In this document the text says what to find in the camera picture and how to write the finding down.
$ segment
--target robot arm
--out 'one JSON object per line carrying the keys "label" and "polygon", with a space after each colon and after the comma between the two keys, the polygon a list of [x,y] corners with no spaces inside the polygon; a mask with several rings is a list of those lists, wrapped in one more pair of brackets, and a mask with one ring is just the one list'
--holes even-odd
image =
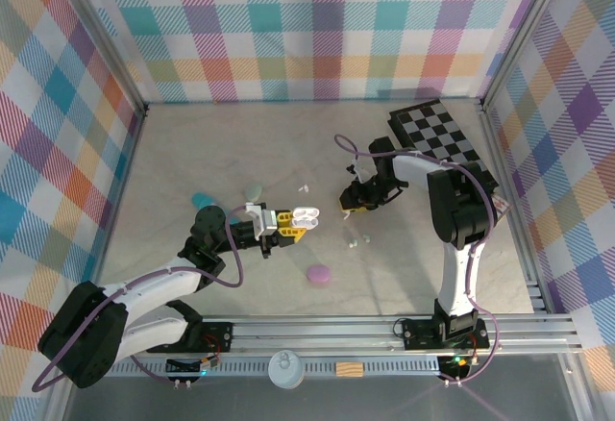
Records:
{"label": "robot arm", "polygon": [[[369,151],[372,154],[391,153],[391,156],[374,157],[377,174],[367,181],[355,179],[343,191],[340,196],[342,210],[374,210],[396,198],[408,183],[426,190],[430,196],[433,227],[444,243],[443,280],[432,319],[437,328],[436,338],[447,341],[472,333],[479,320],[466,294],[468,257],[471,247],[476,245],[469,279],[470,297],[474,299],[484,245],[480,240],[489,229],[488,211],[479,192],[458,170],[411,155],[394,155],[395,148],[388,137],[374,140]],[[485,188],[477,163],[468,162],[462,166]],[[495,207],[490,203],[495,214]]]}
{"label": "robot arm", "polygon": [[[246,205],[253,220],[231,224],[238,249],[259,247],[268,258],[275,246],[296,243],[318,225],[318,210],[268,210]],[[231,251],[225,231],[225,213],[218,207],[198,211],[191,236],[173,260],[154,269],[151,278],[102,287],[92,282],[77,285],[38,342],[39,351],[53,360],[86,318],[107,302],[93,321],[65,352],[58,367],[76,386],[88,387],[100,380],[118,360],[160,345],[181,343],[186,349],[207,352],[201,315],[176,298],[192,294],[212,282],[195,269],[217,278],[225,267],[219,254]],[[168,270],[168,275],[160,271]]]}

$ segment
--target checkerboard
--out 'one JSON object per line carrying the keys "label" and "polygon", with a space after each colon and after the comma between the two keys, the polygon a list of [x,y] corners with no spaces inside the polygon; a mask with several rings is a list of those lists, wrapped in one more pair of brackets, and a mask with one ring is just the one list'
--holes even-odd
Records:
{"label": "checkerboard", "polygon": [[440,101],[392,111],[390,115],[388,124],[402,147],[415,148],[439,160],[456,163],[476,161],[487,188],[493,191],[498,186],[484,161]]}

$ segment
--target plaid wall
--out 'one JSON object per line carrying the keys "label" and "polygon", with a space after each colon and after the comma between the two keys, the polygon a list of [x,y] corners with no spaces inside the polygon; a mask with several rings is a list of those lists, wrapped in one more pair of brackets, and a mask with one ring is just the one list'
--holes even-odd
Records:
{"label": "plaid wall", "polygon": [[615,413],[615,0],[553,0],[495,106],[555,308]]}
{"label": "plaid wall", "polygon": [[101,254],[133,111],[67,0],[0,0],[1,421],[45,397],[37,341]]}
{"label": "plaid wall", "polygon": [[164,102],[475,96],[529,2],[91,1]]}

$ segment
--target wooden block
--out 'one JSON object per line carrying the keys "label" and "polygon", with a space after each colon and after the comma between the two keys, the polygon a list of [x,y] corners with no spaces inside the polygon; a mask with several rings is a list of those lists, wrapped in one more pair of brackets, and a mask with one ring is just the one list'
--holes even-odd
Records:
{"label": "wooden block", "polygon": [[363,376],[363,362],[338,361],[335,363],[335,375],[347,378],[360,378]]}

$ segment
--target pink object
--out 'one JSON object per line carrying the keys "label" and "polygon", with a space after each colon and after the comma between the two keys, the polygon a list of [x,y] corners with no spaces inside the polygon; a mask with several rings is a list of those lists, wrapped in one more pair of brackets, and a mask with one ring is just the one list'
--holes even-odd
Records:
{"label": "pink object", "polygon": [[307,269],[307,279],[315,284],[325,284],[331,278],[331,270],[323,264],[314,264]]}

